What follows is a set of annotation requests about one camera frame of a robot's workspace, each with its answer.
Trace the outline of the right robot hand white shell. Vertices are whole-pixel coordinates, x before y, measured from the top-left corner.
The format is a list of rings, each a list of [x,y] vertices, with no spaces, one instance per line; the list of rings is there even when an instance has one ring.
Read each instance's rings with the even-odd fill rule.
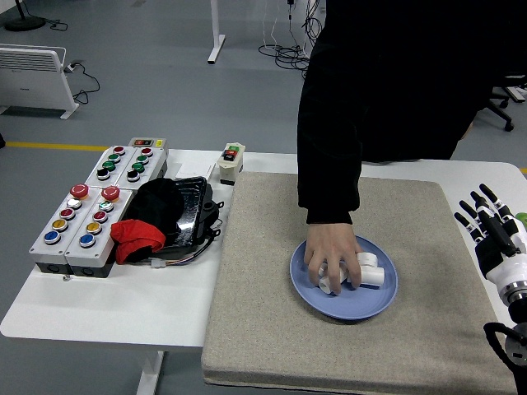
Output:
[[[526,290],[526,228],[486,184],[479,189],[470,193],[473,204],[459,201],[464,211],[456,212],[454,218],[475,242],[484,278],[506,299]]]

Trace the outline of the person's right hand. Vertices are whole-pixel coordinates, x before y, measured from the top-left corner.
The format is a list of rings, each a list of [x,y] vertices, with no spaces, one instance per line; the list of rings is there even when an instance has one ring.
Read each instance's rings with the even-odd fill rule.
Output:
[[[352,225],[347,223],[311,224],[308,226],[304,262],[308,267],[310,281],[317,285],[319,270],[327,263],[329,289],[336,295],[341,293],[340,262],[347,266],[348,277],[353,287],[361,284],[361,267],[357,254],[362,251]]]

